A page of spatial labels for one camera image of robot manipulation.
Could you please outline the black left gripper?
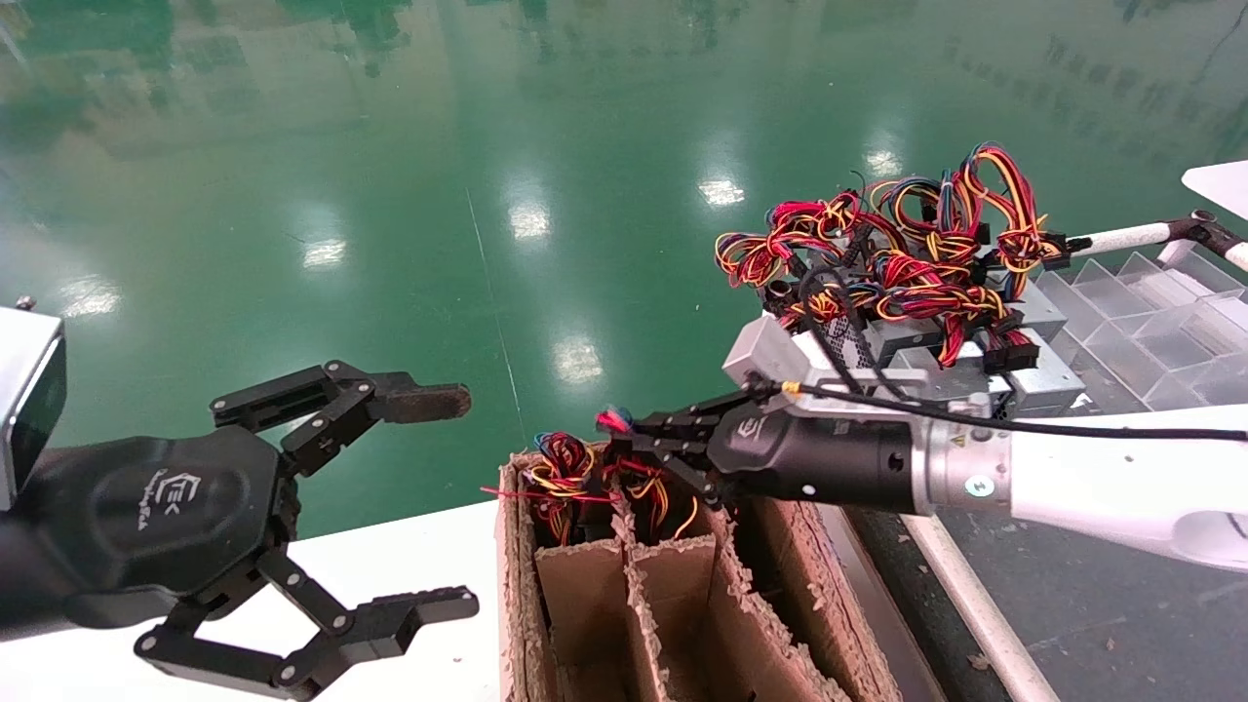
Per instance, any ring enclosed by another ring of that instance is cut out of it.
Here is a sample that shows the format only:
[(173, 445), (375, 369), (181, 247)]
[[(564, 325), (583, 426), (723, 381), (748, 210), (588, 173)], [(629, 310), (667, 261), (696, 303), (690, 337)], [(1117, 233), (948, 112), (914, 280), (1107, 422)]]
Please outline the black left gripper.
[[(192, 683), (291, 701), (316, 700), (357, 665), (406, 656), (421, 628), (470, 618), (480, 600), (456, 586), (346, 608), (285, 551), (261, 555), (273, 542), (278, 480), (285, 463), (312, 476), (379, 422), (446, 421), (470, 405), (462, 383), (329, 361), (215, 398), (218, 430), (206, 436), (50, 448), (2, 513), (2, 637), (168, 615), (139, 636), (139, 660)], [(285, 458), (255, 435), (293, 421)], [(267, 585), (316, 626), (312, 640), (285, 656), (200, 640), (206, 621)]]

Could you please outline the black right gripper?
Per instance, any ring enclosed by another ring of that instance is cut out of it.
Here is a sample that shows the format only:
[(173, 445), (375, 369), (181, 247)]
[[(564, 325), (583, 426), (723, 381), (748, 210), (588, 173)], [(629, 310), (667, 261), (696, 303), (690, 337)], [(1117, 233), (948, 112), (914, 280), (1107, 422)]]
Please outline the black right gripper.
[[(725, 507), (721, 481), (714, 477), (718, 471), (736, 492), (750, 496), (890, 513), (917, 511), (909, 423), (740, 408), (770, 398), (770, 388), (738, 388), (634, 418), (634, 435), (651, 443), (631, 443), (624, 458), (681, 485), (708, 508)], [(705, 443), (710, 436), (706, 453), (683, 445)]]

